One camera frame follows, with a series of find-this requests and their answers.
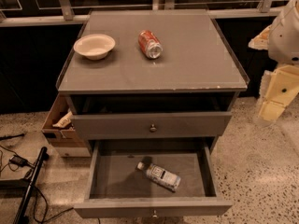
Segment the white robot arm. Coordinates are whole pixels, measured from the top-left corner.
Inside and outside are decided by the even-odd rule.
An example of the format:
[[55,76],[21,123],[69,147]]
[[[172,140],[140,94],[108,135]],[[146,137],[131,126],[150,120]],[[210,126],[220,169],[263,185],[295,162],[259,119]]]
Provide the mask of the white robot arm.
[[290,0],[249,47],[267,50],[278,63],[273,72],[263,73],[257,112],[259,120],[275,122],[299,93],[299,0]]

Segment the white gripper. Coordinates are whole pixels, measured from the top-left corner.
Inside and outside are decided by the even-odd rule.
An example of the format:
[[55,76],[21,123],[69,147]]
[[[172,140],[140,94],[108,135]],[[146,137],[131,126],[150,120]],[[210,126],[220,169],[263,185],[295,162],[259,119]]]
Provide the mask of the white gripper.
[[267,121],[276,121],[284,112],[283,105],[289,105],[299,93],[299,67],[281,65],[271,74],[265,100],[259,111],[259,117]]

